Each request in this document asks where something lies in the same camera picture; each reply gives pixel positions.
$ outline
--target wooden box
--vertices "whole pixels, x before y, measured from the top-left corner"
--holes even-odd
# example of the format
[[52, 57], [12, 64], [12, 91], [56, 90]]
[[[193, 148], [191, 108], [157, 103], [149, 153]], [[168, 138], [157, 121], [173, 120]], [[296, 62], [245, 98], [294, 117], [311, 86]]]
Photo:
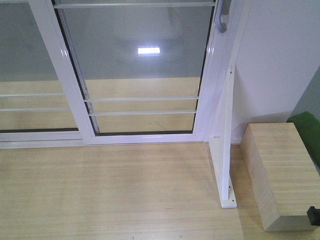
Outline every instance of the wooden box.
[[249, 123], [243, 159], [265, 231], [313, 230], [307, 210], [320, 208], [320, 176], [293, 123]]

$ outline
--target sliding glass door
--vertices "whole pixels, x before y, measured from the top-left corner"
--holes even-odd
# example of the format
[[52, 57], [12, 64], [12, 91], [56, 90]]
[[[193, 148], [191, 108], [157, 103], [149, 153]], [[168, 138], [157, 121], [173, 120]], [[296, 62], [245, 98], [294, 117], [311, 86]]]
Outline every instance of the sliding glass door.
[[213, 5], [55, 2], [96, 136], [193, 132]]
[[203, 140], [215, 1], [5, 2], [0, 141], [30, 131], [85, 144]]
[[0, 133], [77, 131], [26, 2], [0, 4]]

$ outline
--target wooden floor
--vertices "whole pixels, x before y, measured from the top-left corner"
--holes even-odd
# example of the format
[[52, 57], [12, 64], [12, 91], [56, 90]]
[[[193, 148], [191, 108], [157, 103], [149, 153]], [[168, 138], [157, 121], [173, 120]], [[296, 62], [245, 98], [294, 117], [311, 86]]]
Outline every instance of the wooden floor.
[[0, 150], [1, 240], [317, 240], [264, 232], [239, 146], [220, 207], [205, 143]]

